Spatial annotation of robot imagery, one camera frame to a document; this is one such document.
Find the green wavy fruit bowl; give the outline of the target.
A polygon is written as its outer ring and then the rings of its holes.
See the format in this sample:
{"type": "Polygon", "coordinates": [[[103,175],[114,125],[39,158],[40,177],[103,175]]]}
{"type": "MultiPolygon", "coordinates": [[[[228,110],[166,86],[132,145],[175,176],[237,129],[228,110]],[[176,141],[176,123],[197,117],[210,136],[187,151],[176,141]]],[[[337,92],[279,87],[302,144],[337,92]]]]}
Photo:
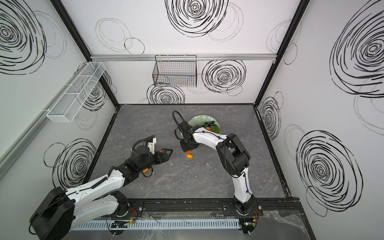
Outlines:
{"type": "Polygon", "coordinates": [[[194,126],[201,126],[203,127],[203,124],[205,122],[209,122],[209,121],[215,121],[217,122],[216,119],[214,119],[213,117],[211,116],[208,116],[208,115],[198,115],[198,116],[195,116],[193,117],[188,123],[189,125],[191,125],[192,127],[194,126]]]}

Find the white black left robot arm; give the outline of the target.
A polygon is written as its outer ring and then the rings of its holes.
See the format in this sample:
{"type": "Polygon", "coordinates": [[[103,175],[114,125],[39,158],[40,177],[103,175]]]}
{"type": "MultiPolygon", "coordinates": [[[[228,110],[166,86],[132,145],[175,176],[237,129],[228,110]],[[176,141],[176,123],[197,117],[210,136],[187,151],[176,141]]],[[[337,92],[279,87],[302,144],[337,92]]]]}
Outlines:
{"type": "Polygon", "coordinates": [[[141,146],[123,164],[84,185],[51,190],[30,218],[29,231],[41,240],[60,240],[75,227],[102,216],[125,216],[131,211],[128,199],[119,191],[141,172],[167,162],[172,149],[151,152],[141,146]]]}

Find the dark fake grape bunch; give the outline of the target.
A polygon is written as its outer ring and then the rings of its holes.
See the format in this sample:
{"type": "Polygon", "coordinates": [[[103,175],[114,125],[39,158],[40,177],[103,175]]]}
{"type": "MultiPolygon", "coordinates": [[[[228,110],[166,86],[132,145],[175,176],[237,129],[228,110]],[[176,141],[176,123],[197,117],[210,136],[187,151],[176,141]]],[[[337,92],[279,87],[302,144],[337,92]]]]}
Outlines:
{"type": "Polygon", "coordinates": [[[209,122],[205,122],[203,124],[203,128],[206,129],[206,127],[209,127],[211,128],[212,132],[213,133],[216,133],[216,134],[219,134],[220,133],[220,126],[217,124],[217,122],[215,121],[209,121],[209,122]]]}

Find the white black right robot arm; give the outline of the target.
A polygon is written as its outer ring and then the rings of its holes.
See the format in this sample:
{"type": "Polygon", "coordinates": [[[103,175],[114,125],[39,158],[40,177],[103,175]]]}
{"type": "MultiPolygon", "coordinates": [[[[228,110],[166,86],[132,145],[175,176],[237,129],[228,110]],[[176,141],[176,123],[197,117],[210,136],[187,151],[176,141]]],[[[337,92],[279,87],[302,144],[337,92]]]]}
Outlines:
{"type": "Polygon", "coordinates": [[[252,210],[254,195],[249,182],[249,160],[251,156],[235,134],[221,135],[203,127],[192,127],[186,121],[177,123],[175,136],[180,140],[184,152],[206,145],[217,151],[223,168],[234,184],[234,198],[239,214],[246,215],[252,210]]]}

